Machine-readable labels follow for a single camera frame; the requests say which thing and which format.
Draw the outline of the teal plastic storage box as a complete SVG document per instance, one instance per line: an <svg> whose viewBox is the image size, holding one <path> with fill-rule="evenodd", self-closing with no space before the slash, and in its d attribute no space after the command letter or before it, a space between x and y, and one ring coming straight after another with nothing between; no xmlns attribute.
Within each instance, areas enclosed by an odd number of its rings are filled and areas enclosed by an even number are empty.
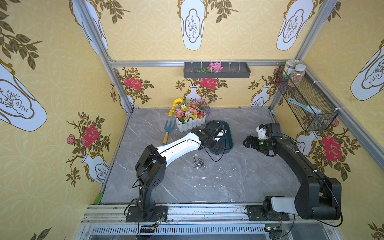
<svg viewBox="0 0 384 240"><path fill-rule="evenodd" d="M229 153L234 146L229 124L225 121L210 121L206 124L206 127L209 129L215 128L214 135L220 130L226 130L225 136L220 141L213 141L213 146L208 147L210 152L215 155Z"/></svg>

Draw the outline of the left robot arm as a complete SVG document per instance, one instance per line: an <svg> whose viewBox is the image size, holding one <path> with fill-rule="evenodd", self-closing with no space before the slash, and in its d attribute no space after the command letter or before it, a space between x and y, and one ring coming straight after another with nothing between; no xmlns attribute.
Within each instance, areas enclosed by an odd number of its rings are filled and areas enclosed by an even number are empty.
<svg viewBox="0 0 384 240"><path fill-rule="evenodd" d="M224 121L210 121L205 126L196 127L179 140L164 146L148 145L135 166L137 180L133 188L139 188L138 206L143 212L151 211L155 207L152 199L153 191L162 183L166 168L175 160L197 150L223 156L232 147L230 127Z"/></svg>

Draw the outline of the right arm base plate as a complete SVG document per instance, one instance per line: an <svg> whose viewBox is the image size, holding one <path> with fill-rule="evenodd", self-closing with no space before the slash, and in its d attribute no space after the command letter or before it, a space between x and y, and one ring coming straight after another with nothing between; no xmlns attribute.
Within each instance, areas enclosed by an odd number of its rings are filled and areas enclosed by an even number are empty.
<svg viewBox="0 0 384 240"><path fill-rule="evenodd" d="M247 205L244 208L244 214L248 216L249 221L277 221L286 222L290 220L289 214L276 212L272 208L262 205Z"/></svg>

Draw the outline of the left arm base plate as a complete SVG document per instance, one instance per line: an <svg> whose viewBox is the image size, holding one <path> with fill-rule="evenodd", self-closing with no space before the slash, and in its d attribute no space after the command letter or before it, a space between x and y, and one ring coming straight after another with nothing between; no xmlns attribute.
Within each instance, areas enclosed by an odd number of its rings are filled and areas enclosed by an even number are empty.
<svg viewBox="0 0 384 240"><path fill-rule="evenodd" d="M143 211L139 206L129 206L124 210L127 223L155 222L168 217L168 206L154 206L148 211Z"/></svg>

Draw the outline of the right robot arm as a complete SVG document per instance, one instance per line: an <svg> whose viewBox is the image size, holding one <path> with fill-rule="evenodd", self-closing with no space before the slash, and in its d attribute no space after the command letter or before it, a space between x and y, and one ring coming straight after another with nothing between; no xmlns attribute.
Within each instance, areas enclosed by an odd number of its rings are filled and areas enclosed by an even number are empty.
<svg viewBox="0 0 384 240"><path fill-rule="evenodd" d="M260 125L257 132L256 137L247 136L243 145L268 157L279 156L300 183L295 197L267 196L264 210L298 215L305 220L341 219L341 183L318 171L299 150L297 142L281 132L279 124Z"/></svg>

